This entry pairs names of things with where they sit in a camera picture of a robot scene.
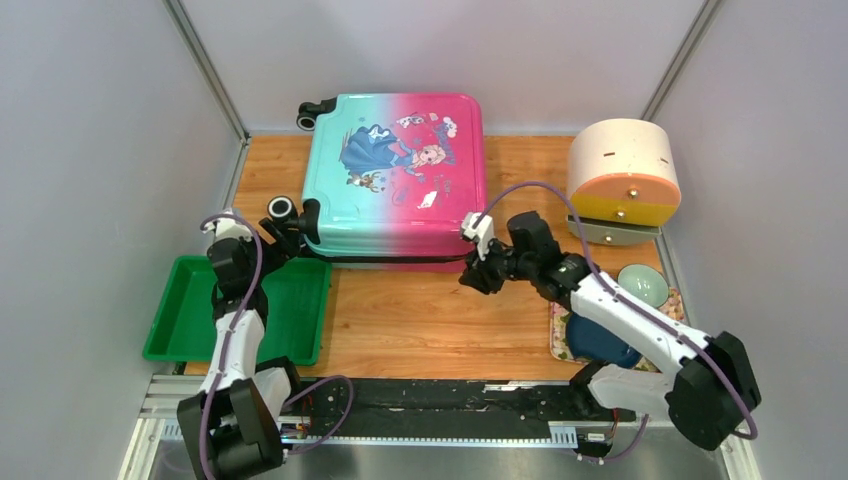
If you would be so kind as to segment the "green plastic tray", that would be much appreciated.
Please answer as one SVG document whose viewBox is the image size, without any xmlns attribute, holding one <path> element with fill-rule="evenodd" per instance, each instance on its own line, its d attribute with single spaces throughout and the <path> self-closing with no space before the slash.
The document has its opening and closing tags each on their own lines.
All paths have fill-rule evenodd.
<svg viewBox="0 0 848 480">
<path fill-rule="evenodd" d="M 270 311 L 258 353 L 260 362 L 286 356 L 298 366 L 316 363 L 331 276 L 329 264 L 298 258 L 264 277 L 261 287 Z M 216 341 L 211 303 L 215 280 L 206 257 L 175 260 L 143 349 L 145 359 L 211 360 Z"/>
</svg>

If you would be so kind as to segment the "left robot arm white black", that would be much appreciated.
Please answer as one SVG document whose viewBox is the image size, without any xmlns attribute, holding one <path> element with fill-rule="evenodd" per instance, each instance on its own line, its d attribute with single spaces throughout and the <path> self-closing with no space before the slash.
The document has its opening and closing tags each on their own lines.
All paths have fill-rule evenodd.
<svg viewBox="0 0 848 480">
<path fill-rule="evenodd" d="M 216 331 L 209 370 L 193 396 L 179 402 L 177 420 L 198 479 L 244 479 L 281 466 L 285 447 L 276 423 L 304 405 L 305 387 L 293 363 L 258 359 L 269 321 L 262 279 L 299 253 L 296 234 L 273 221 L 269 243 L 231 209 L 201 223 L 213 233 L 207 257 L 216 281 L 211 303 Z"/>
</svg>

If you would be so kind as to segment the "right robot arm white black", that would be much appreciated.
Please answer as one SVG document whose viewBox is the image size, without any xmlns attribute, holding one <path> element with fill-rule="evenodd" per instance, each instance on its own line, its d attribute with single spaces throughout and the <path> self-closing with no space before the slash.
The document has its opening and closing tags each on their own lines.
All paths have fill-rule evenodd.
<svg viewBox="0 0 848 480">
<path fill-rule="evenodd" d="M 460 236 L 472 244 L 461 284 L 483 294 L 506 281 L 526 281 L 549 302 L 608 330 L 649 360 L 654 371 L 595 360 L 572 379 L 570 404 L 582 418 L 623 409 L 670 421 L 703 450 L 715 450 L 751 423 L 762 397 L 744 343 L 729 332 L 711 336 L 673 320 L 618 285 L 587 257 L 564 252 L 537 212 L 512 217 L 510 243 L 493 220 L 470 212 Z"/>
</svg>

